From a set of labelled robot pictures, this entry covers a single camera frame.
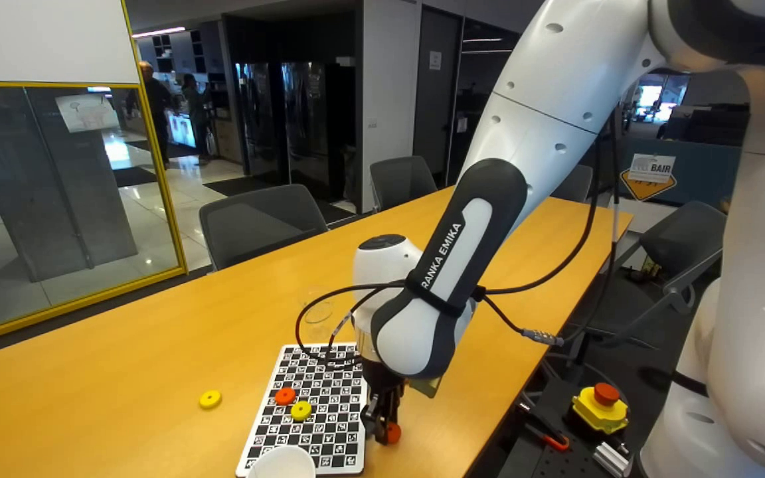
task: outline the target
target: yellow table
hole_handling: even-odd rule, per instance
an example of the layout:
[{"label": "yellow table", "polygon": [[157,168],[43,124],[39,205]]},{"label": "yellow table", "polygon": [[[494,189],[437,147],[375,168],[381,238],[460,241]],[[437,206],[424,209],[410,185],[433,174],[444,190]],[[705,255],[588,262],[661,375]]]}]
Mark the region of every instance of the yellow table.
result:
[{"label": "yellow table", "polygon": [[[227,478],[294,313],[349,285],[353,250],[385,232],[424,243],[449,190],[355,221],[248,262],[173,287],[0,351],[0,478]],[[482,285],[542,275],[568,255],[583,205],[543,201],[502,247]],[[549,285],[498,305],[558,331],[603,265],[610,212],[598,212],[579,258]],[[304,327],[324,340],[349,301]],[[364,475],[461,475],[543,348],[478,307],[437,396],[406,394],[402,437],[369,444]],[[223,403],[202,412],[203,390]]]}]

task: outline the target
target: ceiling light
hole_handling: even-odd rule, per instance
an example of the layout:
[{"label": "ceiling light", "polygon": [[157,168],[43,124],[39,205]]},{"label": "ceiling light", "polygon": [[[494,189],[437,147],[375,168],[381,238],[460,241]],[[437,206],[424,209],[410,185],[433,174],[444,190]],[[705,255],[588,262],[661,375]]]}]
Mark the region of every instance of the ceiling light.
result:
[{"label": "ceiling light", "polygon": [[186,27],[166,27],[166,30],[134,32],[133,39],[141,39],[141,36],[162,36],[162,34],[174,34],[174,32],[186,32]]}]

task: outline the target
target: robotic arm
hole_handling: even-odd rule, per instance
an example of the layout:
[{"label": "robotic arm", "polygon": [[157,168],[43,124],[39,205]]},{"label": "robotic arm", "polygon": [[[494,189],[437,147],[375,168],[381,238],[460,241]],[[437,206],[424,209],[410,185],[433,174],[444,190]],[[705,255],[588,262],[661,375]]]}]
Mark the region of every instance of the robotic arm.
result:
[{"label": "robotic arm", "polygon": [[426,250],[395,238],[357,251],[357,281],[380,281],[385,273],[364,259],[409,250],[395,262],[400,270],[388,270],[388,278],[406,275],[402,290],[355,311],[375,424],[395,421],[402,378],[445,371],[498,243],[583,156],[624,89],[664,64],[687,71],[742,64],[750,123],[723,285],[703,297],[680,358],[680,371],[705,386],[708,398],[675,386],[642,463],[661,475],[765,475],[765,0],[542,4],[482,109]]},{"label": "robotic arm", "polygon": [[555,0],[535,12],[406,287],[357,324],[385,368],[445,371],[470,319],[466,297],[498,243],[572,170],[624,89],[657,64],[644,0]]}]

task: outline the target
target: wall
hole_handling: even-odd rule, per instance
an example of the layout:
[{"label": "wall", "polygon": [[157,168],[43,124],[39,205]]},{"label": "wall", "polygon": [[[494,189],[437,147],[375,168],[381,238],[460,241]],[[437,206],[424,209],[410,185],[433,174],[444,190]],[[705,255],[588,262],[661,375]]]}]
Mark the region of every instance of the wall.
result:
[{"label": "wall", "polygon": [[0,0],[0,80],[138,83],[122,3]]},{"label": "wall", "polygon": [[361,3],[361,209],[375,206],[369,168],[410,153],[416,44],[416,3]]}]

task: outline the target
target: black cable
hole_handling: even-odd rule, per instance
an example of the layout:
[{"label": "black cable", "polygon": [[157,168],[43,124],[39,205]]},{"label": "black cable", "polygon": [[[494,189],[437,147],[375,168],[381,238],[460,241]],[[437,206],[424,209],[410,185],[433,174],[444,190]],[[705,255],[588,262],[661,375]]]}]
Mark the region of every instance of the black cable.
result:
[{"label": "black cable", "polygon": [[546,335],[546,331],[539,331],[539,330],[522,330],[517,324],[510,320],[510,317],[485,295],[482,297],[489,303],[489,307],[521,338],[529,338],[534,342],[542,342],[542,346],[549,346],[549,348],[559,348],[565,340],[558,338],[558,335]]},{"label": "black cable", "polygon": [[[610,181],[610,201],[612,201],[612,209],[618,209],[618,200],[622,200],[622,181],[618,181],[618,156],[622,156],[622,132],[612,127],[612,153],[610,153],[610,165],[612,165],[612,181]],[[591,319],[598,317],[598,311],[603,307],[603,297],[608,295],[610,290],[610,281],[612,281],[612,270],[616,270],[616,241],[610,241],[610,255],[608,255],[608,269],[606,269],[606,278],[603,278],[603,290],[598,291],[595,290],[595,303],[588,307],[588,313],[580,319],[580,324],[576,327],[576,331],[571,335],[571,352],[568,352],[568,362],[572,363],[580,363],[579,362],[587,351],[587,335],[595,331],[600,335],[598,330],[588,330]]]},{"label": "black cable", "polygon": [[[612,123],[612,152],[610,152],[610,159],[612,159],[612,181],[610,181],[610,185],[612,185],[612,216],[618,212],[618,205],[622,205],[622,181],[618,181],[618,168],[622,168],[622,162],[618,162],[618,156],[622,156],[622,144],[624,144],[624,132],[618,132],[622,127],[616,127],[616,123]],[[618,250],[618,243],[616,243],[616,237],[612,237],[612,243],[610,243],[610,259],[608,259],[608,273],[612,273],[616,270],[616,250]]]},{"label": "black cable", "polygon": [[583,225],[580,237],[576,238],[572,250],[553,270],[546,270],[543,275],[539,275],[529,285],[485,290],[485,295],[514,295],[514,291],[535,290],[543,281],[555,278],[579,255],[579,250],[587,243],[587,238],[591,234],[591,224],[595,224],[595,209],[598,209],[598,194],[588,194],[587,225]]},{"label": "black cable", "polygon": [[[296,319],[294,319],[294,342],[296,342],[296,348],[299,348],[308,358],[313,358],[313,362],[317,362],[317,363],[324,363],[324,366],[328,366],[328,368],[349,368],[349,366],[355,366],[355,355],[348,355],[348,358],[335,358],[335,355],[332,355],[335,335],[345,327],[345,320],[353,317],[353,311],[361,307],[369,297],[375,297],[376,291],[381,291],[381,290],[388,290],[388,287],[402,287],[402,285],[406,285],[402,278],[397,278],[397,281],[380,281],[380,285],[353,285],[353,287],[336,287],[336,290],[328,290],[328,291],[317,295],[316,301],[304,303],[304,307],[303,307],[303,311],[296,313]],[[345,295],[345,291],[357,291],[357,290],[369,290],[369,295],[364,295],[361,301],[355,301],[353,307],[336,320],[335,331],[332,331],[328,340],[325,340],[324,355],[317,355],[317,352],[313,352],[311,348],[304,348],[304,342],[303,342],[303,319],[304,319],[304,313],[308,313],[311,307],[316,307],[317,303],[324,303],[324,301],[332,301],[332,297]]]}]

